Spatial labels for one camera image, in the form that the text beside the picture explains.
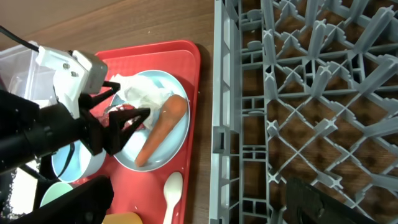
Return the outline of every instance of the carrot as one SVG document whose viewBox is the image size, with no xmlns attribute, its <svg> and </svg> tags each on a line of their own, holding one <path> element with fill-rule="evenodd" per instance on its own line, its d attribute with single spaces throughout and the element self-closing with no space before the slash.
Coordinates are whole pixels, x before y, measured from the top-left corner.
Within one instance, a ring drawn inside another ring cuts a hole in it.
<svg viewBox="0 0 398 224">
<path fill-rule="evenodd" d="M 172 95 L 166 100 L 160 109 L 159 119 L 136 158 L 136 166 L 143 166 L 147 162 L 157 147 L 181 120 L 187 109 L 187 100 L 181 96 Z"/>
</svg>

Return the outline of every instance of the robotic arm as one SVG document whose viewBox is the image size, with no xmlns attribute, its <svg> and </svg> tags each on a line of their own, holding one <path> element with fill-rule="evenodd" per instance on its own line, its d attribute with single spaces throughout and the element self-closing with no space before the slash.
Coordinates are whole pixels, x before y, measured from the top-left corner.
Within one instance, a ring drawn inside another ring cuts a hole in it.
<svg viewBox="0 0 398 224">
<path fill-rule="evenodd" d="M 94 55 L 40 46 L 36 62 L 56 70 L 53 87 L 58 103 L 40 109 L 0 90 L 0 174 L 77 140 L 93 155 L 105 149 L 112 156 L 149 116 L 150 110 L 145 108 L 112 111 L 109 126 L 103 127 L 90 113 L 120 89 L 120 84 L 104 81 L 108 67 Z M 102 87 L 110 89 L 98 94 Z M 133 118 L 137 121 L 122 130 Z"/>
</svg>

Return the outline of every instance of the light blue bowl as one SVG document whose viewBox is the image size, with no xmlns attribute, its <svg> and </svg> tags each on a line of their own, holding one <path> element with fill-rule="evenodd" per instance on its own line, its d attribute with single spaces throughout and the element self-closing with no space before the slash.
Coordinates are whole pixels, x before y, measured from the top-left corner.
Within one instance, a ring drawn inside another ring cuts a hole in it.
<svg viewBox="0 0 398 224">
<path fill-rule="evenodd" d="M 137 75 L 142 75 L 150 78 L 157 87 L 166 88 L 172 91 L 173 94 L 182 96 L 188 100 L 187 93 L 185 92 L 181 83 L 174 78 L 171 74 L 160 70 L 148 70 Z M 121 105 L 125 102 L 120 99 L 117 95 L 114 97 L 111 106 Z M 159 118 L 159 113 L 154 115 L 154 123 Z M 151 155 L 148 161 L 142 166 L 137 167 L 134 163 L 139 151 L 142 149 L 150 131 L 148 129 L 139 130 L 134 132 L 130 140 L 123 147 L 122 151 L 115 154 L 115 158 L 128 169 L 135 171 L 152 171 L 164 166 L 168 163 L 180 150 L 182 144 L 187 137 L 190 123 L 190 108 L 188 107 L 187 112 L 182 119 L 177 123 L 173 130 L 167 135 L 164 141 Z"/>
<path fill-rule="evenodd" d="M 80 178 L 88 177 L 100 169 L 102 166 L 106 152 L 102 152 L 96 156 L 92 156 L 81 141 L 75 141 L 75 151 L 72 155 L 70 163 L 65 172 L 59 177 L 62 182 L 71 183 Z M 70 146 L 60 148 L 57 153 L 51 156 L 52 168 L 54 174 L 58 176 L 67 160 Z"/>
</svg>

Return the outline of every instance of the light blue plate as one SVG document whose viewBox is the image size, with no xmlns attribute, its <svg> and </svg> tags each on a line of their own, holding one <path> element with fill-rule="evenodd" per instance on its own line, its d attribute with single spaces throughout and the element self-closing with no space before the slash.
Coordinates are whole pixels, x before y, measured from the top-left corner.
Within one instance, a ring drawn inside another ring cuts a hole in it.
<svg viewBox="0 0 398 224">
<path fill-rule="evenodd" d="M 171 74 L 163 72 L 160 70 L 148 70 L 137 75 L 145 76 L 150 78 L 156 86 L 159 88 L 166 88 L 170 90 L 173 94 L 182 96 L 188 100 L 187 93 L 185 92 L 181 83 L 174 78 Z M 117 106 L 125 103 L 120 99 L 119 96 L 115 96 L 111 106 Z M 159 118 L 159 113 L 154 115 L 154 123 Z M 188 107 L 187 112 L 182 117 L 182 119 L 177 123 L 169 135 L 163 140 L 156 151 L 151 155 L 149 160 L 142 167 L 137 167 L 134 163 L 139 151 L 142 149 L 150 131 L 139 130 L 134 132 L 130 140 L 123 147 L 123 150 L 115 154 L 115 158 L 125 167 L 135 171 L 152 171 L 162 167 L 164 164 L 168 163 L 180 150 L 185 138 L 188 134 L 190 122 L 190 108 Z"/>
</svg>

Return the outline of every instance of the orange object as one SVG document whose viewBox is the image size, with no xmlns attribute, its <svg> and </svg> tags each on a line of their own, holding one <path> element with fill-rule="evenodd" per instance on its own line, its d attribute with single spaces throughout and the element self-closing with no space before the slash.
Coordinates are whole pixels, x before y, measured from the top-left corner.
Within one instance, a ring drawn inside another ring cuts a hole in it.
<svg viewBox="0 0 398 224">
<path fill-rule="evenodd" d="M 142 220 L 134 212 L 105 215 L 102 224 L 142 224 Z"/>
<path fill-rule="evenodd" d="M 187 100 L 179 95 L 172 95 L 166 100 L 160 109 L 159 119 L 136 158 L 136 166 L 140 167 L 147 162 L 157 147 L 181 120 L 187 109 Z"/>
</svg>

